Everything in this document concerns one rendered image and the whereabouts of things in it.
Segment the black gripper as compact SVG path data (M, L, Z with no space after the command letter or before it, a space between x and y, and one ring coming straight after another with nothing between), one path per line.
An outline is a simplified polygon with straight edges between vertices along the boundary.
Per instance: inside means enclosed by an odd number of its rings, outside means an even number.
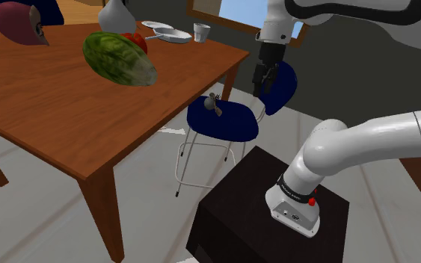
M266 43L262 42L258 58L262 63L258 63L255 67L252 83L254 85L253 96L259 97L262 83L264 80L264 91L270 92L273 83L277 79L279 71L279 64L276 64L283 60L285 55L286 45L278 43Z

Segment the small grey figure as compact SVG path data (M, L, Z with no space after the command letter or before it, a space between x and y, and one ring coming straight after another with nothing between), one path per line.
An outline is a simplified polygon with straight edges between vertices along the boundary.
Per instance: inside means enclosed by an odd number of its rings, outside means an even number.
M218 94L210 93L204 100L204 106L207 110L214 110L218 117L222 115L222 110L216 105L216 102L220 99Z

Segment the white cup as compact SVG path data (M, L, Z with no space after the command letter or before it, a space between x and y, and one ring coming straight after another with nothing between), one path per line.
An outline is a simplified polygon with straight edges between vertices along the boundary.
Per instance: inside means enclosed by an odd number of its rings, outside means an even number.
M194 23L194 41L205 43L211 27L202 23Z

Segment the white frying pan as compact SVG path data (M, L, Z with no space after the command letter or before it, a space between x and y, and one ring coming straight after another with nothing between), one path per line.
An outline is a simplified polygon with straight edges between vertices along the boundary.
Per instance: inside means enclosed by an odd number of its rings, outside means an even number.
M184 31L174 28L154 28L155 36L145 37L145 40L160 39L169 43L187 43L192 36Z

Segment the white plate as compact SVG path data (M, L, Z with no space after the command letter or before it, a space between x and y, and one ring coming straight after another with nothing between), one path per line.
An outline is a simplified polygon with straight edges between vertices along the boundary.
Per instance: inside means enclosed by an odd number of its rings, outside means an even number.
M173 29L172 26L161 23L161 22L142 21L141 24L145 25L148 28L169 28L169 29Z

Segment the black robot stand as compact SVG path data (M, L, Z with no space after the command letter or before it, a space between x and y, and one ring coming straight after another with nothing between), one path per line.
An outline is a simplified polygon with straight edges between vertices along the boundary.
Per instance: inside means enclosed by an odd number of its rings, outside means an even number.
M311 238L272 218L266 191L287 164L255 146L199 202L186 244L199 263L342 263L349 203L317 187Z

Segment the red pepper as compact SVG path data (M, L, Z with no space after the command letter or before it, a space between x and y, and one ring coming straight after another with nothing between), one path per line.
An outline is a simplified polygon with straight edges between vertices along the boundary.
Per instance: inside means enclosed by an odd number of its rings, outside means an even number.
M139 46L146 55L148 54L147 43L145 39L139 33L134 33L134 34L124 33L122 34L122 36L129 39L130 41L135 43L137 46Z

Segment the green lettuce head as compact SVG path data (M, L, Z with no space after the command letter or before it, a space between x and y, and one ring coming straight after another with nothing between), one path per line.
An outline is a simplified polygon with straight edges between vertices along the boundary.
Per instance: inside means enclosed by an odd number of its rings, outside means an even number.
M82 52L94 72L116 84L150 86L158 79L144 50L119 34L93 32L84 39Z

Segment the white vase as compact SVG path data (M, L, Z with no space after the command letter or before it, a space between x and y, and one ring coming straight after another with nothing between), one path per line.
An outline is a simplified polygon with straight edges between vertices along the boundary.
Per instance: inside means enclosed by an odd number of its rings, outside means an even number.
M135 33L136 20L122 0L109 0L98 14L102 31L116 34Z

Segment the brown wooden table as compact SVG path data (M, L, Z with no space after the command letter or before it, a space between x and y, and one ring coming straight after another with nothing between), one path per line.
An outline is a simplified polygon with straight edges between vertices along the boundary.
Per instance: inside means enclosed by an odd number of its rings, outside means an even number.
M0 136L74 178L114 263L124 257L114 166L219 80L223 98L248 52L151 40L155 84L97 75L82 52L97 24L48 26L48 46L0 40Z

